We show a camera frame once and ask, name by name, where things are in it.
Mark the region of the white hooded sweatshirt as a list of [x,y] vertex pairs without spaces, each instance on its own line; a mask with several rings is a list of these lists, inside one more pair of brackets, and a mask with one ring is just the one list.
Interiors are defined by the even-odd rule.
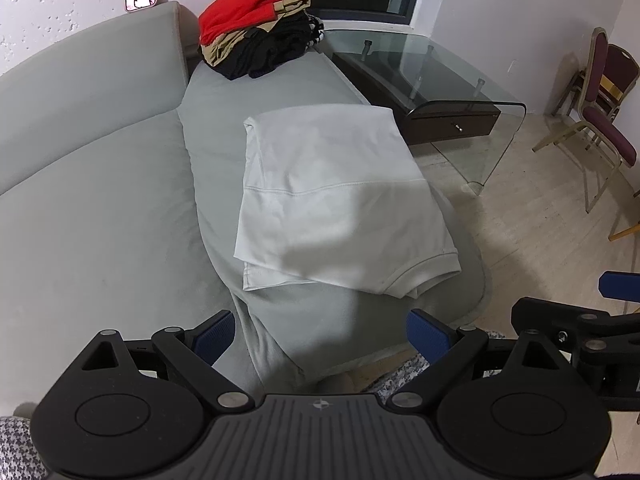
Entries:
[[245,119],[235,258],[243,287],[328,284],[416,298],[458,250],[391,110],[282,108]]

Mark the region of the houndstooth trousers leg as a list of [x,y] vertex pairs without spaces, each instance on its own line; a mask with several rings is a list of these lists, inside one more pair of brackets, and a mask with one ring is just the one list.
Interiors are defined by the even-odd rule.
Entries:
[[[482,377],[485,370],[501,370],[506,364],[506,359],[513,350],[515,342],[504,338],[498,333],[489,333],[487,335],[489,337],[488,347],[472,365],[469,374],[457,386],[468,382],[474,377]],[[378,378],[366,390],[360,392],[359,397],[370,404],[382,408],[392,393],[407,382],[410,382],[411,379],[418,376],[427,367],[428,363],[424,360],[424,357],[416,352],[413,358],[401,364],[397,370]]]

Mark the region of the maroon chair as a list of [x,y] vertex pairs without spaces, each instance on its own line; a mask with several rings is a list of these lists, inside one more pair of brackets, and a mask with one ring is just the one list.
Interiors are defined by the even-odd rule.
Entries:
[[[555,116],[562,110],[570,96],[568,110],[577,110],[580,92],[585,84],[585,70],[578,70],[561,94],[558,104],[551,112]],[[614,122],[620,112],[623,100],[634,88],[639,78],[639,65],[631,54],[617,44],[608,45],[608,56],[600,80],[597,106]]]
[[566,127],[558,133],[550,133],[532,148],[534,153],[546,146],[559,145],[568,140],[574,134],[588,132],[591,134],[587,148],[594,148],[611,167],[611,172],[599,186],[597,194],[586,205],[586,213],[592,211],[593,206],[600,200],[604,191],[610,184],[614,174],[620,172],[622,167],[632,168],[637,160],[638,153],[627,137],[606,116],[605,112],[597,106],[600,80],[603,75],[606,57],[608,56],[608,34],[602,27],[593,29],[590,39],[588,61],[585,67],[585,84],[580,92],[577,122]]

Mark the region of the glass side table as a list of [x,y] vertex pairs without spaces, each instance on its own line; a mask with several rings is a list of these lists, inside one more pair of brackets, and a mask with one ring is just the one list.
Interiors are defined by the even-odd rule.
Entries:
[[372,105],[389,108],[405,142],[430,144],[478,194],[526,117],[526,105],[430,38],[329,30],[318,44]]

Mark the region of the black folded garment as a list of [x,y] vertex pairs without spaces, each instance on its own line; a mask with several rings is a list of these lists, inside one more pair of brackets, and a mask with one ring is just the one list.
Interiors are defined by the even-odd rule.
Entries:
[[212,69],[229,80],[259,78],[300,58],[322,40],[323,33],[322,21],[300,11],[281,18],[270,32],[251,28]]

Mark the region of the red folded garment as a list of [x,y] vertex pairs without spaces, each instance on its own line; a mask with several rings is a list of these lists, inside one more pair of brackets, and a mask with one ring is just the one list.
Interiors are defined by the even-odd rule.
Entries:
[[273,21],[282,0],[215,0],[198,18],[200,45],[208,46],[226,32]]

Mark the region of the beige folded garment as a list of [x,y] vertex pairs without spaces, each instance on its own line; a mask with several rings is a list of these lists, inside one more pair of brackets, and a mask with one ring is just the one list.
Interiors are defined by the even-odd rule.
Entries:
[[204,61],[219,65],[251,29],[270,32],[278,21],[310,7],[310,0],[215,0],[198,17]]

